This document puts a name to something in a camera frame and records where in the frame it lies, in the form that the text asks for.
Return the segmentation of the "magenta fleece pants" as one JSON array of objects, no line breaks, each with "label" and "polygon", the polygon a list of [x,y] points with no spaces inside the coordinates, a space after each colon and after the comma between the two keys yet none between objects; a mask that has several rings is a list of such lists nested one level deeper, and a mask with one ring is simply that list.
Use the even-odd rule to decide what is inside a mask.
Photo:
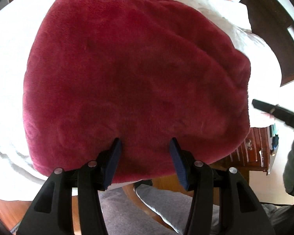
[{"label": "magenta fleece pants", "polygon": [[56,0],[24,77],[35,169],[77,169],[119,138],[115,183],[172,174],[169,142],[207,164],[250,130],[249,59],[174,0]]}]

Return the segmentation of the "wooden nightstand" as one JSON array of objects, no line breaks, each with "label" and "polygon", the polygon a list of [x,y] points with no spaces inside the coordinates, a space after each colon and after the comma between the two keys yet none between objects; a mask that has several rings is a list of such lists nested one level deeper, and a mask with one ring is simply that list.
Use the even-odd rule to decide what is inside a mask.
[{"label": "wooden nightstand", "polygon": [[276,125],[250,129],[246,139],[231,154],[214,164],[222,168],[235,167],[242,171],[262,171],[270,174],[279,147]]}]

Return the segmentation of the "white bed blanket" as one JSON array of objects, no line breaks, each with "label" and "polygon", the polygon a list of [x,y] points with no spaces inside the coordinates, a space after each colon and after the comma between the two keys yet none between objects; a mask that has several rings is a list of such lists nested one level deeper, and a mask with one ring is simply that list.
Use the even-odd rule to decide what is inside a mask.
[{"label": "white bed blanket", "polygon": [[213,163],[270,124],[251,101],[273,101],[280,81],[241,3],[13,0],[0,10],[0,199],[32,200],[114,138],[114,186],[172,174],[172,137]]}]

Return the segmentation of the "grey trousers leg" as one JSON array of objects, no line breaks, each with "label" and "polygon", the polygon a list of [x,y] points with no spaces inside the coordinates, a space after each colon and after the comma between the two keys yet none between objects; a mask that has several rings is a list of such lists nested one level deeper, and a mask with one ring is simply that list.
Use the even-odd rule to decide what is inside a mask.
[{"label": "grey trousers leg", "polygon": [[126,196],[122,188],[99,192],[105,226],[109,234],[183,234],[192,198],[178,192],[161,190],[145,183],[135,194],[150,210],[173,229],[149,217]]}]

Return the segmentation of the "dark wooden headboard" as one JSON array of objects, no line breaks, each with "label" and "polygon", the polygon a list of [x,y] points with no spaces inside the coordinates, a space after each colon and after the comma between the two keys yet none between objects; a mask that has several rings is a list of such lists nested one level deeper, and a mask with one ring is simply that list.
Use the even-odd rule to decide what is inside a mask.
[{"label": "dark wooden headboard", "polygon": [[294,20],[278,0],[241,0],[248,8],[252,32],[262,37],[278,58],[281,85],[294,81]]}]

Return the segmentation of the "wooden bed frame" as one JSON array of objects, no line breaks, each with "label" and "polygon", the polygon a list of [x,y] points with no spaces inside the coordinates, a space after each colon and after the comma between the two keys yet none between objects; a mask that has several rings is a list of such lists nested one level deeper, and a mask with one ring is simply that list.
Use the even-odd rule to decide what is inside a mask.
[{"label": "wooden bed frame", "polygon": [[[71,189],[64,174],[47,180],[26,212],[18,234],[73,234]],[[121,188],[98,193],[86,185],[80,211],[82,234],[219,234],[219,207],[210,202],[213,172],[195,178],[194,196],[157,189],[151,180],[134,184],[135,194],[170,225],[164,227],[136,207]]]}]

